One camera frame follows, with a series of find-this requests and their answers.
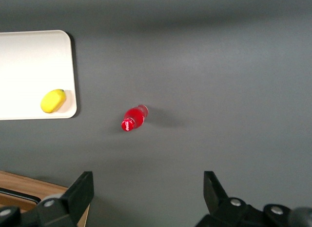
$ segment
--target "yellow lemon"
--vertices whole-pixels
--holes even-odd
[[[47,93],[41,100],[41,109],[45,113],[56,112],[65,102],[66,94],[62,89],[55,89]]]

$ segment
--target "white plate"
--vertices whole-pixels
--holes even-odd
[[[63,89],[66,101],[52,114],[43,96]],[[70,118],[77,110],[72,49],[61,30],[0,33],[0,120]]]

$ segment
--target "gray table surface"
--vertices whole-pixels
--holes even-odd
[[[205,170],[255,208],[312,206],[311,3],[0,0],[0,32],[71,34],[78,94],[71,119],[1,121],[0,170],[93,171],[88,227],[192,227]]]

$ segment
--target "bottle cap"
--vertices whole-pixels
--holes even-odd
[[[121,123],[121,128],[125,131],[131,131],[135,128],[135,121],[131,118],[124,119]]]

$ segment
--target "red bottle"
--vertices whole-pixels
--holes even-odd
[[[128,110],[123,117],[121,127],[125,131],[131,131],[132,129],[139,128],[145,118],[148,115],[148,109],[144,105],[139,105]]]

